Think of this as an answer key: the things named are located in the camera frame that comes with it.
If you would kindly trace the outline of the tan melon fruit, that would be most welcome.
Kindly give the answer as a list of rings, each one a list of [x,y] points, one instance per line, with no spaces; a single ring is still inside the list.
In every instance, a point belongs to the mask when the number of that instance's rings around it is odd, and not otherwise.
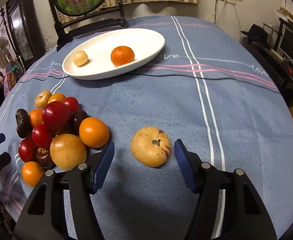
[[[60,134],[55,137],[49,148],[54,164],[64,170],[72,170],[87,160],[87,150],[81,139],[73,134]]]

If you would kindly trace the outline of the dark mangosteen fruit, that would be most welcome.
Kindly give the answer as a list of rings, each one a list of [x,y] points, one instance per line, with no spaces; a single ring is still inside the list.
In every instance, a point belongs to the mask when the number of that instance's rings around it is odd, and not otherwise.
[[[18,109],[15,115],[16,131],[20,138],[26,138],[33,130],[30,122],[29,114],[25,109]]]

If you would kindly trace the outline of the small orange fruit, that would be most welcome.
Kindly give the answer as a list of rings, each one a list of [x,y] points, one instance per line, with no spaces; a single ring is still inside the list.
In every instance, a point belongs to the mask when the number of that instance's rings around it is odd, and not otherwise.
[[[80,124],[79,136],[86,146],[101,148],[108,142],[110,131],[107,125],[100,119],[88,117],[82,120]]]

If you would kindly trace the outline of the small dark red plum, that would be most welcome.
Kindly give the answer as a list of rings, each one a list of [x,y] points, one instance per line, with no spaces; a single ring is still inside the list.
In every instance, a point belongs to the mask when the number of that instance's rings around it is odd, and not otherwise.
[[[88,114],[82,109],[78,109],[77,111],[72,113],[71,118],[69,120],[69,127],[72,133],[79,133],[80,124],[86,118],[88,118]]]

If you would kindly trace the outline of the pale speckled fruit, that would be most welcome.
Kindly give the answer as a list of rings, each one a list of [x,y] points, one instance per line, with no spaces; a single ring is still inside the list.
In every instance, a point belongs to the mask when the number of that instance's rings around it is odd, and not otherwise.
[[[143,127],[132,137],[131,152],[142,164],[159,167],[171,155],[171,142],[163,130],[157,127]]]

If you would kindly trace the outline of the large red plum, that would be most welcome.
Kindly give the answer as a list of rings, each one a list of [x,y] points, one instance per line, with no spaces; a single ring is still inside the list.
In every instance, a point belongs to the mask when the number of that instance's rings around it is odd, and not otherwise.
[[[62,102],[53,101],[42,110],[42,119],[50,133],[61,132],[71,117],[69,108]]]

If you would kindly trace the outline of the small red cherry tomato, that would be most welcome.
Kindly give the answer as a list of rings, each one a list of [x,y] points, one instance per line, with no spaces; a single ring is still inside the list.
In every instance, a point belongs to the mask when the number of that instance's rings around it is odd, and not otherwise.
[[[80,109],[80,104],[78,100],[72,96],[66,97],[63,100],[63,103],[68,107],[72,114]]]

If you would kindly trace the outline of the yellow orange tomato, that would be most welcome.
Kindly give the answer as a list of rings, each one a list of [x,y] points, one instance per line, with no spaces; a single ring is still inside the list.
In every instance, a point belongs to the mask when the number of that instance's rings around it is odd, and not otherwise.
[[[64,102],[65,98],[66,96],[63,95],[62,93],[55,93],[49,98],[48,103],[51,103],[54,101]]]

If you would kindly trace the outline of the pale yellow round fruit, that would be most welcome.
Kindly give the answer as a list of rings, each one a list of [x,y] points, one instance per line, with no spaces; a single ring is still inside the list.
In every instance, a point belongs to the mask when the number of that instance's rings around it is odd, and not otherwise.
[[[78,67],[84,66],[88,61],[88,55],[83,50],[77,51],[73,56],[73,62]]]

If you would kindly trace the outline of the large orange mandarin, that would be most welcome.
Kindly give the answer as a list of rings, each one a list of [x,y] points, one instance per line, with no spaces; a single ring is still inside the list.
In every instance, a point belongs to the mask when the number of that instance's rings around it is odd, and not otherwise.
[[[134,59],[134,51],[127,46],[116,47],[111,52],[111,61],[116,67],[128,64],[134,61]]]

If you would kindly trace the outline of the smooth orange fruit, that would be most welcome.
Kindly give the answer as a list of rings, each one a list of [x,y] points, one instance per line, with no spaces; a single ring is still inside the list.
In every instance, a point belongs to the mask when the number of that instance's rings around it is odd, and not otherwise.
[[[29,161],[22,167],[23,180],[30,187],[35,187],[43,175],[44,169],[35,161]]]

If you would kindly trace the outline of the brown water chestnut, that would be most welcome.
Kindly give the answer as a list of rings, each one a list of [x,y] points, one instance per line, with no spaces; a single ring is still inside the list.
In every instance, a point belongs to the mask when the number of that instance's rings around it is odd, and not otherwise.
[[[36,151],[36,162],[39,163],[40,167],[48,170],[53,168],[54,163],[51,159],[48,148],[38,148]]]

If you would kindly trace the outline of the textured orange mandarin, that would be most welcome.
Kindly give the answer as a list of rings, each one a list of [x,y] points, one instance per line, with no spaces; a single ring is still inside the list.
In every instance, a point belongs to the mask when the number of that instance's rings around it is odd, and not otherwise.
[[[30,118],[31,125],[33,127],[36,127],[37,125],[42,124],[43,123],[42,109],[31,110],[29,113],[29,118]]]

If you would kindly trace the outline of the spotted pale apple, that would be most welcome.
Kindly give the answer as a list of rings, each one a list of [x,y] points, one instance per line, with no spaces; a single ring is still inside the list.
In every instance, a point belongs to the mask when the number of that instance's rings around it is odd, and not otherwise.
[[[38,109],[42,109],[47,103],[52,93],[49,90],[43,90],[34,100],[34,105]]]

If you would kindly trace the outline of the blue striped tablecloth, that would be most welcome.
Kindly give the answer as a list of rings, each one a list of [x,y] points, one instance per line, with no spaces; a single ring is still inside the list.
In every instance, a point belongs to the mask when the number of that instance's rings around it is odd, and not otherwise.
[[[0,133],[11,164],[0,172],[0,198],[18,219],[32,189],[22,179],[15,113],[30,111],[39,92],[73,96],[111,130],[115,155],[93,205],[106,239],[183,239],[197,196],[186,187],[177,161],[160,168],[138,162],[134,133],[158,127],[171,141],[216,168],[243,169],[257,189],[278,236],[293,222],[293,118],[270,76],[218,26],[189,17],[151,16],[129,26],[161,33],[165,47],[149,64],[126,75],[77,80],[62,71],[66,55],[86,40],[75,38],[35,62],[0,108]]]

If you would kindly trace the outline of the standing fan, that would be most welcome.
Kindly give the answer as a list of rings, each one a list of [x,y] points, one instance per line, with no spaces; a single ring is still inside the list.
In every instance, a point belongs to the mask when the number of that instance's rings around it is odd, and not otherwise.
[[[4,68],[12,60],[9,41],[0,37],[0,67]]]

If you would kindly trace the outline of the dark framed painting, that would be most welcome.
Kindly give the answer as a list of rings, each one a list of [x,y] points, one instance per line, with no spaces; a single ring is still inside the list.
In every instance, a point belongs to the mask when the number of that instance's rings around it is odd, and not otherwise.
[[[6,16],[17,55],[28,69],[46,52],[33,0],[8,0]]]

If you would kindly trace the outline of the white oval plate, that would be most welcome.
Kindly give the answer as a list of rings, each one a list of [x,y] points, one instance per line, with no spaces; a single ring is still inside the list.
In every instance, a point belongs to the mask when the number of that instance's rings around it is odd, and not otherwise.
[[[90,38],[64,59],[65,74],[80,80],[101,80],[136,70],[149,63],[164,48],[162,34],[129,28]]]

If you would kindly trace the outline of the black desk rack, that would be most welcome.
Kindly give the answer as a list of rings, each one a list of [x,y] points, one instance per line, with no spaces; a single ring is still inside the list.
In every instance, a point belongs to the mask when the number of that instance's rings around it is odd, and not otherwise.
[[[293,31],[293,23],[280,20],[279,30],[270,28],[276,34],[275,44],[271,44],[272,35],[256,24],[249,31],[241,33],[247,37],[246,48],[266,70],[288,106],[293,106],[293,63],[280,51],[279,44],[285,28]]]

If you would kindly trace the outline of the goldfish screen black frame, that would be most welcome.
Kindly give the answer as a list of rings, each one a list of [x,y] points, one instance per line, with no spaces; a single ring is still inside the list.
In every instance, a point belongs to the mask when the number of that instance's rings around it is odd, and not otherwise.
[[[126,28],[123,0],[48,0],[57,34],[57,50],[62,49],[74,38],[99,30]],[[119,18],[108,18],[66,31],[80,22],[119,12]]]

